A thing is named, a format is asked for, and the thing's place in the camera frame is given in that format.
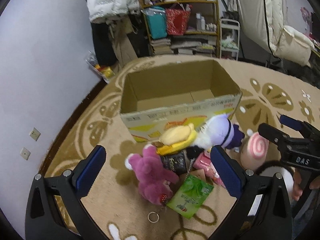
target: wall socket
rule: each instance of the wall socket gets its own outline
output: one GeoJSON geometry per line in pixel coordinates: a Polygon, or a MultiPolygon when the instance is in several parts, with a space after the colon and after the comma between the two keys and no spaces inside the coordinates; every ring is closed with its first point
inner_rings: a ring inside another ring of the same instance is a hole
{"type": "Polygon", "coordinates": [[[33,130],[29,133],[30,137],[35,141],[39,139],[40,134],[41,133],[36,128],[33,128],[33,130]]]}
{"type": "Polygon", "coordinates": [[[29,159],[31,152],[29,152],[25,147],[22,148],[20,155],[22,158],[24,158],[26,161],[29,159]]]}

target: carpet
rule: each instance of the carpet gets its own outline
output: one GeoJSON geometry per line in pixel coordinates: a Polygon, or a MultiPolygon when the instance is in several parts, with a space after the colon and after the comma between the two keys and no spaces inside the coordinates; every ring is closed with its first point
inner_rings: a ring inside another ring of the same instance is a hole
{"type": "MultiPolygon", "coordinates": [[[[190,220],[168,208],[159,213],[159,222],[152,224],[147,215],[151,211],[159,212],[160,207],[140,197],[133,171],[124,166],[125,158],[130,153],[141,153],[145,145],[135,142],[118,114],[126,73],[177,61],[195,60],[208,60],[208,57],[163,55],[139,58],[128,63],[84,111],[47,170],[46,177],[60,175],[86,158],[95,145],[100,144],[106,148],[106,163],[88,196],[81,201],[111,240],[207,239],[236,200],[223,187],[215,185],[210,196],[190,220]]],[[[262,122],[283,129],[291,136],[300,137],[298,132],[279,123],[281,114],[308,121],[320,128],[320,91],[317,88],[261,66],[215,60],[226,69],[243,92],[232,121],[240,125],[247,137],[256,132],[262,122]]],[[[239,154],[229,154],[239,159],[239,154]]],[[[267,160],[279,158],[275,145],[270,144],[267,160]]],[[[67,226],[76,231],[59,197],[57,202],[67,226]]]]}

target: screw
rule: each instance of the screw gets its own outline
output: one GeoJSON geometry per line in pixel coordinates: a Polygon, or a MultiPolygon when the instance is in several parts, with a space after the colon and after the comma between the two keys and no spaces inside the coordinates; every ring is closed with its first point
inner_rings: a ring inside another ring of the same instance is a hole
{"type": "Polygon", "coordinates": [[[277,172],[277,173],[276,173],[276,177],[277,177],[277,179],[282,179],[282,174],[279,173],[279,172],[277,172]]]}
{"type": "Polygon", "coordinates": [[[245,170],[245,174],[252,176],[254,174],[253,170],[245,170]]]}
{"type": "Polygon", "coordinates": [[[39,180],[39,179],[41,179],[41,174],[37,174],[37,175],[35,176],[35,180],[39,180]]]}
{"type": "Polygon", "coordinates": [[[68,176],[70,176],[71,175],[71,170],[65,170],[64,172],[63,172],[63,176],[65,176],[65,177],[68,177],[68,176]]]}

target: pink teddy bear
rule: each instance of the pink teddy bear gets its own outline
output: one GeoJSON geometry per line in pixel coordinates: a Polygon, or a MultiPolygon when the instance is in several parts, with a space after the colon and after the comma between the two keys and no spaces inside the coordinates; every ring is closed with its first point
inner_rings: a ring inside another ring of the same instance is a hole
{"type": "Polygon", "coordinates": [[[136,174],[139,193],[151,203],[161,205],[173,195],[169,182],[177,183],[179,176],[163,167],[155,146],[146,145],[142,155],[130,154],[125,166],[136,174]]]}

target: finger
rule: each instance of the finger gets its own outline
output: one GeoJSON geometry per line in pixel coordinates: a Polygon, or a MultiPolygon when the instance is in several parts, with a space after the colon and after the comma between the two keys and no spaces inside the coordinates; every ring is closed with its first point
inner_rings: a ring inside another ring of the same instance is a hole
{"type": "Polygon", "coordinates": [[[298,196],[298,197],[302,196],[302,189],[299,187],[297,183],[293,184],[293,192],[295,196],[298,196]]]}
{"type": "Polygon", "coordinates": [[[296,182],[298,185],[301,183],[302,179],[301,179],[301,175],[300,172],[298,171],[298,169],[296,169],[296,171],[293,174],[293,180],[294,182],[296,182]]]}
{"type": "Polygon", "coordinates": [[[295,200],[295,201],[299,201],[300,197],[298,197],[298,196],[292,196],[292,199],[295,200]]]}
{"type": "Polygon", "coordinates": [[[320,176],[316,177],[311,183],[310,183],[310,189],[318,189],[320,188],[320,176]]]}

